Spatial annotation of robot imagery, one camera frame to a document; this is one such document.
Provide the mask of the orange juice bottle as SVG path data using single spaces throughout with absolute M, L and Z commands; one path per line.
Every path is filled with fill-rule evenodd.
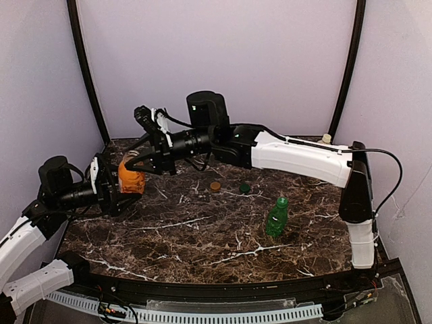
M 145 189 L 145 173 L 129 171 L 126 162 L 138 155 L 138 151 L 128 151 L 122 158 L 118 167 L 119 191 L 123 194 L 143 194 Z

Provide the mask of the orange bottle cap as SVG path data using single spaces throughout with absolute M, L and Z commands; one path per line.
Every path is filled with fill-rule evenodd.
M 210 184 L 210 189 L 213 192 L 218 192 L 221 190 L 221 184 L 219 182 L 211 182 Z

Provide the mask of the dark green bottle cap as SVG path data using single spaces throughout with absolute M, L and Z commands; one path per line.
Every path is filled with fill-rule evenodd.
M 239 190 L 242 194 L 248 194 L 251 190 L 251 187 L 247 183 L 240 184 Z

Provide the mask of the green plastic soda bottle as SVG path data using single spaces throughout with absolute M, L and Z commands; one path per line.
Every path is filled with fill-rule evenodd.
M 288 221 L 288 199 L 279 197 L 275 206 L 269 211 L 266 220 L 266 234 L 271 237 L 278 237 L 282 234 Z

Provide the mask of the cream bottle cap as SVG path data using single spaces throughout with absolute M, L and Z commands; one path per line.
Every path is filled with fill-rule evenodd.
M 327 144 L 331 143 L 331 135 L 330 134 L 324 134 L 322 137 L 322 141 L 324 143 L 327 143 Z

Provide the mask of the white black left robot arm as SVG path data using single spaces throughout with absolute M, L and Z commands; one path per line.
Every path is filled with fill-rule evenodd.
M 88 281 L 90 265 L 75 252 L 65 252 L 43 268 L 15 281 L 10 277 L 39 246 L 60 227 L 99 206 L 102 215 L 118 216 L 141 198 L 139 193 L 121 193 L 113 166 L 96 154 L 90 172 L 83 173 L 66 157 L 55 156 L 38 169 L 40 187 L 36 200 L 23 211 L 1 239 L 1 322 L 14 323 L 30 305 L 50 293 Z

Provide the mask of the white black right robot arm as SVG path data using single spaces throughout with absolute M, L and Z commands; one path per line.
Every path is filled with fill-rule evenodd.
M 176 161 L 211 154 L 222 163 L 245 169 L 275 169 L 316 178 L 342 189 L 339 216 L 348 226 L 352 266 L 370 269 L 375 262 L 373 193 L 365 146 L 330 145 L 282 136 L 257 124 L 231 124 L 222 94 L 202 90 L 186 98 L 191 124 L 171 133 L 163 109 L 140 106 L 135 120 L 146 134 L 140 151 L 125 166 L 130 171 L 176 173 Z

